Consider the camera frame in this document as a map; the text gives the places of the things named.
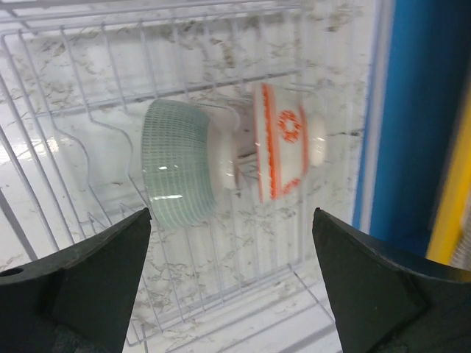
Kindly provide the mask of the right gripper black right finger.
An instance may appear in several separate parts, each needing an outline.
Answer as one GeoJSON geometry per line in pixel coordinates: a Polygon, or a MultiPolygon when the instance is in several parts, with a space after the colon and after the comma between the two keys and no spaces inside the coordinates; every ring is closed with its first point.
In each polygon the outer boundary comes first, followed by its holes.
{"type": "Polygon", "coordinates": [[[469,352],[470,272],[316,208],[312,235],[343,352],[469,352]]]}

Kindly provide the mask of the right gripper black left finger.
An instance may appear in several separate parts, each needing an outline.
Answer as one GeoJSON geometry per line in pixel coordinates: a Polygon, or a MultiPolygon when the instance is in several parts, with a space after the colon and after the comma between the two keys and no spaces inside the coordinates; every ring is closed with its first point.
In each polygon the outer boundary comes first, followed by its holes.
{"type": "Polygon", "coordinates": [[[151,233],[143,208],[1,273],[2,352],[121,352],[151,233]]]}

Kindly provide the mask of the pale green bowl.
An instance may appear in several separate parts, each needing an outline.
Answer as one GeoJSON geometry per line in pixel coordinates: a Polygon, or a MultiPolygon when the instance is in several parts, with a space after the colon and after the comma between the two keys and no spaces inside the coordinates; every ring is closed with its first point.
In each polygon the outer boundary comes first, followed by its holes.
{"type": "Polygon", "coordinates": [[[144,116],[141,161],[156,221],[166,231],[197,224],[239,184],[236,131],[230,120],[211,118],[196,104],[156,99],[144,116]]]}

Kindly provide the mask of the orange floral patterned bowl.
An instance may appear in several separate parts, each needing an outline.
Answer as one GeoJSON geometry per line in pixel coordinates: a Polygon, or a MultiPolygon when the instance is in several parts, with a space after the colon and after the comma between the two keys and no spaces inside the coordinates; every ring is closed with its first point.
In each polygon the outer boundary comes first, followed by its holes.
{"type": "Polygon", "coordinates": [[[252,88],[258,190],[262,203],[298,188],[327,154],[325,123],[305,111],[299,91],[267,82],[252,88]]]}

